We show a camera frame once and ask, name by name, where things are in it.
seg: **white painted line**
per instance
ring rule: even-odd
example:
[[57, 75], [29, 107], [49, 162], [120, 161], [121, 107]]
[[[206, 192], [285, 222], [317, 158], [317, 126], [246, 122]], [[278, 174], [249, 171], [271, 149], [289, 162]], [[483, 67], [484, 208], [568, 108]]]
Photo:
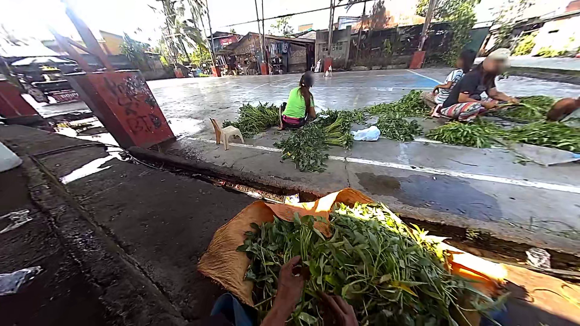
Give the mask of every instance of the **white painted line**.
[[[206, 143], [214, 143], [215, 140], [211, 139], [202, 139], [196, 137], [187, 137], [187, 139], [191, 140], [199, 140]], [[256, 145], [248, 145], [248, 144], [238, 144], [238, 143], [230, 143], [231, 146], [235, 147], [246, 147], [246, 148], [255, 148], [259, 150], [266, 150], [272, 152], [281, 152], [277, 148], [265, 147], [265, 146], [256, 146]], [[536, 181], [527, 181], [527, 180], [519, 180], [519, 179], [509, 179], [503, 178], [499, 176], [491, 176], [491, 175], [480, 175], [475, 173], [466, 173], [466, 172], [458, 172], [446, 169], [437, 169], [437, 168], [424, 168], [421, 166], [413, 166], [407, 164], [399, 164], [394, 162], [381, 162], [381, 161], [374, 161], [374, 160], [365, 160], [363, 158], [352, 158], [352, 157], [342, 157], [342, 156], [329, 156], [330, 160], [334, 161], [342, 161], [342, 162], [352, 162], [358, 164], [367, 164], [367, 165], [375, 165], [375, 166], [383, 166], [386, 168], [394, 168], [394, 169], [401, 169], [401, 170], [408, 170], [408, 171], [415, 171], [415, 172], [423, 172], [435, 175], [447, 175], [453, 176], [457, 178], [465, 178], [465, 179], [473, 179], [473, 180], [481, 180], [481, 181], [489, 181], [489, 182], [498, 182], [504, 184], [513, 184], [515, 186], [523, 186], [523, 187], [533, 187], [539, 189], [547, 189], [547, 190], [557, 190], [557, 191], [564, 191], [566, 193], [574, 193], [580, 194], [580, 187], [579, 186], [572, 186], [570, 184], [554, 184], [554, 183], [546, 183], [546, 182], [536, 182]]]
[[420, 74], [420, 73], [416, 73], [416, 72], [412, 71], [411, 69], [407, 69], [407, 71], [408, 71], [408, 72], [410, 72], [410, 73], [414, 73], [415, 75], [421, 76], [421, 77], [423, 77], [423, 78], [430, 79], [430, 80], [432, 80], [432, 81], [434, 81], [434, 82], [436, 82], [436, 83], [438, 83], [438, 84], [443, 84], [442, 82], [440, 82], [440, 81], [438, 81], [438, 80], [436, 80], [436, 79], [433, 79], [433, 78], [431, 78], [431, 77], [427, 77], [427, 76], [425, 76], [425, 75], [422, 75], [422, 74]]
[[275, 83], [275, 82], [279, 82], [279, 81], [286, 81], [286, 80], [288, 80], [288, 79], [290, 79], [290, 78], [284, 78], [284, 79], [279, 79], [279, 80], [277, 80], [277, 81], [273, 81], [273, 82], [267, 82], [267, 83], [265, 83], [265, 84], [261, 84], [261, 85], [259, 85], [259, 86], [256, 86], [256, 87], [252, 88], [252, 90], [254, 90], [254, 89], [256, 89], [256, 88], [260, 88], [260, 87], [262, 87], [262, 86], [266, 86], [266, 85], [268, 85], [268, 84], [273, 84], [273, 83]]

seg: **lime green shirt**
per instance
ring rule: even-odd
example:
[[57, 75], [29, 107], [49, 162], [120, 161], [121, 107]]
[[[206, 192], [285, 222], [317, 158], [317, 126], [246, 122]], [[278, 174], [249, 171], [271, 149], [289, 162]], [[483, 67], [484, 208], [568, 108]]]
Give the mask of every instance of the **lime green shirt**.
[[[310, 97], [310, 106], [314, 106], [314, 99]], [[300, 87], [290, 91], [288, 101], [286, 102], [286, 110], [282, 114], [291, 118], [304, 118], [306, 116], [306, 102], [300, 93]]]

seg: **white plastic chair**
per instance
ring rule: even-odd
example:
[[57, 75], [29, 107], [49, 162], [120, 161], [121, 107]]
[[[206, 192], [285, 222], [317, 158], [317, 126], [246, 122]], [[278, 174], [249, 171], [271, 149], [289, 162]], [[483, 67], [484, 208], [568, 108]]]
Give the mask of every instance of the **white plastic chair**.
[[245, 144], [244, 137], [242, 137], [242, 132], [238, 128], [234, 126], [227, 126], [225, 128], [222, 128], [214, 118], [209, 117], [209, 120], [212, 122], [213, 129], [216, 132], [216, 144], [219, 144], [220, 141], [222, 141], [223, 148], [225, 150], [228, 150], [230, 136], [240, 137], [240, 139], [242, 140], [242, 144]]

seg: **patterned pants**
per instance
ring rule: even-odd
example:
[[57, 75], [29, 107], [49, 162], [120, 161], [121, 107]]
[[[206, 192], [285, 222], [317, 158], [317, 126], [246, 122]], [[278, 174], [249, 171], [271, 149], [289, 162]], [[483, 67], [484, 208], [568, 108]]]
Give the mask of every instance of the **patterned pants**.
[[487, 109], [475, 102], [467, 102], [467, 103], [457, 103], [453, 104], [449, 107], [444, 107], [439, 110], [439, 113], [447, 118], [458, 120], [458, 121], [473, 121], [475, 118], [483, 113], [486, 112]]

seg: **white plastic bag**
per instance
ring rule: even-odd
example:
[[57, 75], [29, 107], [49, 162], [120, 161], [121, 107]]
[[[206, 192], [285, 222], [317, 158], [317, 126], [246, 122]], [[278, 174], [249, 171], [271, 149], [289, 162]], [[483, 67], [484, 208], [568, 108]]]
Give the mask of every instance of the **white plastic bag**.
[[351, 131], [354, 136], [354, 140], [377, 140], [380, 136], [380, 130], [376, 126], [370, 126], [367, 129]]
[[20, 157], [0, 143], [0, 172], [8, 171], [22, 164]]

